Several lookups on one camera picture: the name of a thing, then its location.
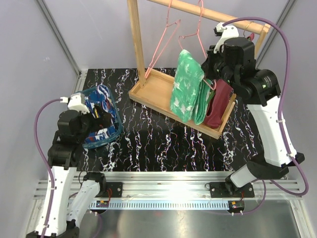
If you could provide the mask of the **blue patterned trousers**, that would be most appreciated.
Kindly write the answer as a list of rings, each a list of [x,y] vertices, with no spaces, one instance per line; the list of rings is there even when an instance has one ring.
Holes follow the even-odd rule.
[[[94,105],[100,105],[104,111],[112,115],[112,125],[90,133],[85,139],[83,147],[94,149],[113,142],[121,134],[123,125],[110,89],[100,84],[94,88],[83,90],[81,93],[84,94],[85,104],[91,113],[93,113]]]

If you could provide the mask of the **black marbled table mat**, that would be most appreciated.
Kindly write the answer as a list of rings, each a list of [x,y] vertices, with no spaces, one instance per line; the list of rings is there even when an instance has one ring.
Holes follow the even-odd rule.
[[[134,68],[89,69],[84,88],[104,84],[114,96],[123,131],[112,143],[85,150],[79,171],[232,171],[263,150],[253,116],[240,98],[219,139],[132,101],[138,80]]]

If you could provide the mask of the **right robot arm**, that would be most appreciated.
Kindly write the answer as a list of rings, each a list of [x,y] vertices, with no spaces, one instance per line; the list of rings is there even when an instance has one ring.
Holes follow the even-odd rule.
[[[281,90],[276,75],[268,69],[257,69],[255,45],[243,37],[211,45],[202,64],[207,79],[222,79],[241,97],[258,128],[263,152],[225,179],[225,192],[237,196],[243,187],[255,180],[280,179],[289,167],[298,167],[305,159],[290,142],[280,111]]]

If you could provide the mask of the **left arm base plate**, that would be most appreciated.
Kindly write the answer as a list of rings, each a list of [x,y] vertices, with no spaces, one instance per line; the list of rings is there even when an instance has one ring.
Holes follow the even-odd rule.
[[[99,198],[121,198],[123,192],[122,182],[107,182],[105,191],[101,191],[97,197]]]

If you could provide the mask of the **maroon garment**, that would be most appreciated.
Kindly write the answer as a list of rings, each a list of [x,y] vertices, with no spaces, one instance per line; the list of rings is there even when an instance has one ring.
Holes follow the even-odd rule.
[[[207,50],[208,57],[202,64],[202,69],[205,73],[205,79],[211,81],[210,85],[214,84],[213,81],[216,80],[215,90],[212,91],[214,92],[214,96],[209,100],[208,109],[204,119],[205,125],[216,129],[222,124],[221,118],[230,100],[232,88],[227,82],[220,79],[218,76],[212,75],[212,70],[209,66],[209,63],[211,63],[211,60],[215,60],[216,56],[219,56],[218,53],[214,56],[214,48],[215,45],[210,45],[209,49]]]

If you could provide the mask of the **translucent blue plastic bin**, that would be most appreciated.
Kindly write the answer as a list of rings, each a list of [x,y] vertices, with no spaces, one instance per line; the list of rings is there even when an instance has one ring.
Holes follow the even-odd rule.
[[[88,119],[90,133],[84,140],[85,149],[95,149],[113,142],[123,125],[111,90],[105,85],[72,94],[67,106]]]

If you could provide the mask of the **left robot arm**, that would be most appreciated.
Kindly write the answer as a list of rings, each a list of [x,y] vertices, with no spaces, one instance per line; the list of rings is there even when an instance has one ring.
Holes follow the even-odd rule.
[[[111,114],[95,105],[92,112],[67,110],[59,115],[58,130],[46,163],[49,183],[41,217],[28,238],[77,238],[86,211],[93,198],[107,192],[106,177],[103,173],[88,172],[79,192],[69,202],[70,188],[75,176],[83,144],[91,132],[110,126]]]

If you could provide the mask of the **green patterned trousers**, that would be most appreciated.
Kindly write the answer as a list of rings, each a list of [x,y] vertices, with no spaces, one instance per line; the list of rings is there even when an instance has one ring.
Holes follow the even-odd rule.
[[[201,65],[183,49],[178,57],[170,99],[170,110],[182,122],[203,123],[209,103],[215,95],[216,82],[206,78]]]

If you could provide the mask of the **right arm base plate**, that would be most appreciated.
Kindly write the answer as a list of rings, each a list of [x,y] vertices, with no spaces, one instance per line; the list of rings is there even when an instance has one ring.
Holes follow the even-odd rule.
[[[234,192],[230,192],[225,187],[225,182],[209,182],[205,184],[205,189],[207,189],[211,198],[254,198],[255,193],[251,183],[246,184],[245,186],[238,188]]]

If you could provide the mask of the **aluminium mounting rail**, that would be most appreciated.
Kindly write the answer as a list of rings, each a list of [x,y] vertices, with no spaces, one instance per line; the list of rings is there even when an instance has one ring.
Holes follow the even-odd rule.
[[[112,189],[111,198],[94,198],[92,210],[227,210],[230,201],[243,199],[259,204],[265,200],[302,200],[278,189],[270,181],[256,181],[246,194],[216,198],[211,182],[220,182],[228,172],[106,172],[106,180],[118,188]]]

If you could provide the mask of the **wooden clothes rack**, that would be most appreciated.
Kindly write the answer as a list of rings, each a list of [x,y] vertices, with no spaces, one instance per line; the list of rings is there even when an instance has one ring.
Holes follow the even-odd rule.
[[[189,14],[199,16],[200,7],[197,5],[189,4],[180,0],[150,0],[157,4],[161,4],[173,9],[177,9]],[[170,98],[174,83],[174,78],[158,70],[152,69],[155,62],[150,63],[150,69],[145,71],[145,63],[143,58],[143,48],[141,40],[141,30],[140,30],[140,20],[138,12],[138,1],[137,0],[127,0],[127,6],[130,16],[131,32],[134,44],[134,51],[137,63],[137,72],[139,76],[139,81],[133,86],[129,92],[129,97],[140,104],[147,106],[167,117],[170,117],[176,121],[181,122],[181,120],[170,111]],[[215,22],[226,22],[235,19],[233,16],[226,15],[217,11],[213,11],[205,8],[203,13],[203,18],[213,20]],[[235,22],[234,26],[238,29],[249,31],[251,33],[259,35],[259,38],[255,44],[255,56],[257,56],[260,47],[266,35],[269,32],[270,25],[259,24],[255,20],[251,21],[239,21]],[[184,123],[185,125],[196,129],[197,131],[204,133],[212,138],[219,139],[221,136],[229,116],[235,106],[236,94],[232,94],[225,112],[221,118],[222,124],[216,129],[212,129],[204,124],[195,125],[193,121],[188,121]]]

